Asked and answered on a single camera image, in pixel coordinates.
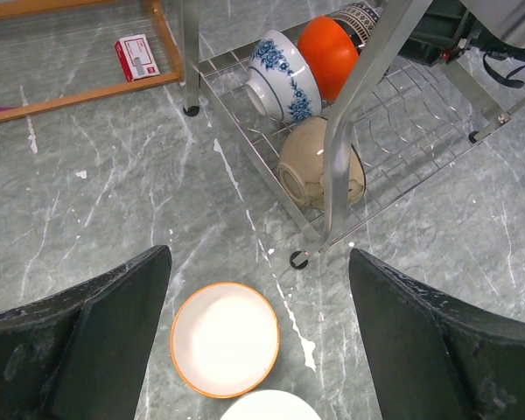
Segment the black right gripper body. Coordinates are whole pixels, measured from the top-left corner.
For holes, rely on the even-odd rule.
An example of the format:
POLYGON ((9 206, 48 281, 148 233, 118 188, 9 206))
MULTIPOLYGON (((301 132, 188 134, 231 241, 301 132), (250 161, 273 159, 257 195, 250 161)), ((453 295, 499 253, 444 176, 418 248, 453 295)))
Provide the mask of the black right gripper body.
POLYGON ((507 88, 521 88, 525 82, 515 75, 525 68, 525 48, 509 45, 496 38, 460 1, 434 1, 403 44, 398 55, 419 65, 432 67, 451 62, 466 51, 483 52, 486 73, 507 88), (503 76, 487 59, 511 58, 522 65, 503 76))

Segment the white bowl orange rim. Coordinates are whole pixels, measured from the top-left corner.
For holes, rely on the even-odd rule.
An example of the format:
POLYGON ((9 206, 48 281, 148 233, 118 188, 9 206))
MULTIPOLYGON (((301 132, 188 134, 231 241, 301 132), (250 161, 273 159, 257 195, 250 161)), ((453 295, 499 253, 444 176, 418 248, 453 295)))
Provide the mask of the white bowl orange rim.
POLYGON ((280 341, 277 315, 261 293, 241 283, 213 283, 179 308, 171 326, 171 359, 188 387, 227 399, 266 379, 280 341))

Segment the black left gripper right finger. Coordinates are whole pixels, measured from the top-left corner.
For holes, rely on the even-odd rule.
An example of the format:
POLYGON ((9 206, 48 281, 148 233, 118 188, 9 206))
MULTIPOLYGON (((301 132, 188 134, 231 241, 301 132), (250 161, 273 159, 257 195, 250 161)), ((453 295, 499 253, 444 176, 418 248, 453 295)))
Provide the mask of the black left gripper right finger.
POLYGON ((349 280, 384 419, 525 419, 525 323, 353 249, 349 280))

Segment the blue floral bowl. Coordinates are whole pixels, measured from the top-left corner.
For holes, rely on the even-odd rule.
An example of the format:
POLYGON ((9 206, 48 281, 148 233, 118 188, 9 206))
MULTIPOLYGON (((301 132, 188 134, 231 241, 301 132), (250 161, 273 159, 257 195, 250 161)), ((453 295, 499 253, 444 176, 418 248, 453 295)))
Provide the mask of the blue floral bowl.
POLYGON ((321 114, 321 96, 312 70, 283 33, 270 30, 248 61, 248 98, 263 116, 300 123, 321 114))

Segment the plain white bowl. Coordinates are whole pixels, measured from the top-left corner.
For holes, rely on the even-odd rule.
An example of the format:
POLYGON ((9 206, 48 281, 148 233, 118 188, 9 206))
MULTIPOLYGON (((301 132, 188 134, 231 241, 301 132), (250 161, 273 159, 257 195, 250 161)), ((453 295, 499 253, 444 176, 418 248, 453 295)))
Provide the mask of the plain white bowl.
POLYGON ((248 393, 234 402, 221 420, 320 420, 316 410, 300 397, 275 389, 248 393))

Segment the orange plastic bowl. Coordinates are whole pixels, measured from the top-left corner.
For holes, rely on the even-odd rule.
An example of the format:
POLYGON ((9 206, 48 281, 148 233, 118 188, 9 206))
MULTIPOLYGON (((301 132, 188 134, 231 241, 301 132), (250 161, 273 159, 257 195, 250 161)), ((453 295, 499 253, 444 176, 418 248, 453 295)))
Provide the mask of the orange plastic bowl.
POLYGON ((297 49, 308 63, 321 97, 335 101, 360 57, 348 34, 332 18, 315 17, 303 29, 297 49))

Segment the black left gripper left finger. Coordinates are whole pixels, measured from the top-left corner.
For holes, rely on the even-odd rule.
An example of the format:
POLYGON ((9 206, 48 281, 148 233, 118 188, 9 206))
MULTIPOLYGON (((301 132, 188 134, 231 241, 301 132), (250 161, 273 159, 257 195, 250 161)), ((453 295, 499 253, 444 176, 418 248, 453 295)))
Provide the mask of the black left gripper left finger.
POLYGON ((0 313, 0 419, 132 419, 172 269, 165 245, 0 313))

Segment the black bowl beige flower exterior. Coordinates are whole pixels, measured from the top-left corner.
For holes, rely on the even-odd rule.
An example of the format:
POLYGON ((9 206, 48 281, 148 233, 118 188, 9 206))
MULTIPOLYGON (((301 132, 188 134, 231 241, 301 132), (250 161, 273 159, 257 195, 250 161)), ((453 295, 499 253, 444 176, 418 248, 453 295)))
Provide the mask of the black bowl beige flower exterior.
POLYGON ((307 118, 286 137, 276 167, 278 180, 294 203, 323 210, 323 153, 327 120, 307 118))

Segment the beige interior dark bowl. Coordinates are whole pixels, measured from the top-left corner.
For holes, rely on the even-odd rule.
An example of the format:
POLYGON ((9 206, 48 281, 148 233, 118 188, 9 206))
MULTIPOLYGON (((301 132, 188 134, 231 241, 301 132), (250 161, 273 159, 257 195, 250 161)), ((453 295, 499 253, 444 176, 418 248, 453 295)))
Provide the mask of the beige interior dark bowl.
POLYGON ((346 32, 357 49, 368 42, 381 15, 382 7, 373 7, 366 2, 350 3, 330 15, 346 32))

